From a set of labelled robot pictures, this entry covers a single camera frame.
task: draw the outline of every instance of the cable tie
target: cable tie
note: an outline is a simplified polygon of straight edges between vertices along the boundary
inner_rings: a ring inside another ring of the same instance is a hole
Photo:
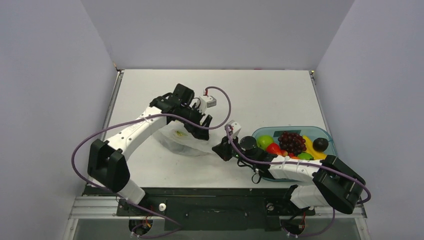
[[[150,128],[152,126],[152,124],[150,123],[150,121],[146,117],[144,117],[144,116],[141,119],[144,119],[143,122],[145,122],[145,123],[148,124],[148,129],[150,131],[150,135],[153,135],[152,129]]]
[[[284,157],[284,161],[282,161],[282,163],[281,163],[281,165],[282,165],[282,168],[284,169],[284,166],[286,165],[286,162],[288,161],[290,159],[290,157],[288,157],[287,158],[287,156],[286,157]]]
[[[299,164],[301,163],[301,160],[299,159],[299,160],[297,160],[297,165],[296,165],[296,173],[298,172],[298,169],[299,169]]]

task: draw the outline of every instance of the banana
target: banana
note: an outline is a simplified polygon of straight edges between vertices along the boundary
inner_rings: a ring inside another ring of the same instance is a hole
[[[302,138],[305,139],[305,153],[312,155],[314,160],[326,159],[327,154],[314,150],[314,147],[312,146],[312,141],[309,139],[309,137],[303,135]]]

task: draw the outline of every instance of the gray wall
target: gray wall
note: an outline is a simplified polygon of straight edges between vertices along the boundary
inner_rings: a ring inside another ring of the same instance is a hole
[[[356,0],[316,70],[337,151],[367,180],[371,236],[424,239],[424,1]]]
[[[1,1],[0,33],[0,238],[61,239],[116,71],[79,0]]]
[[[354,0],[82,0],[121,69],[318,66]]]

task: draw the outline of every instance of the plastic bag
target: plastic bag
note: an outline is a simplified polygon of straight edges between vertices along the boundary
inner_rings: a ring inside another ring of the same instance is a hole
[[[153,137],[165,148],[175,154],[185,156],[204,156],[215,154],[212,147],[218,145],[224,136],[221,129],[209,130],[209,140],[193,137],[181,122],[172,121],[153,134]]]

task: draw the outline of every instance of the grapes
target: grapes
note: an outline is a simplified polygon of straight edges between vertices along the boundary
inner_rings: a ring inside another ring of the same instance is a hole
[[[298,133],[284,131],[278,138],[278,141],[282,150],[294,154],[295,156],[306,151],[305,140]]]

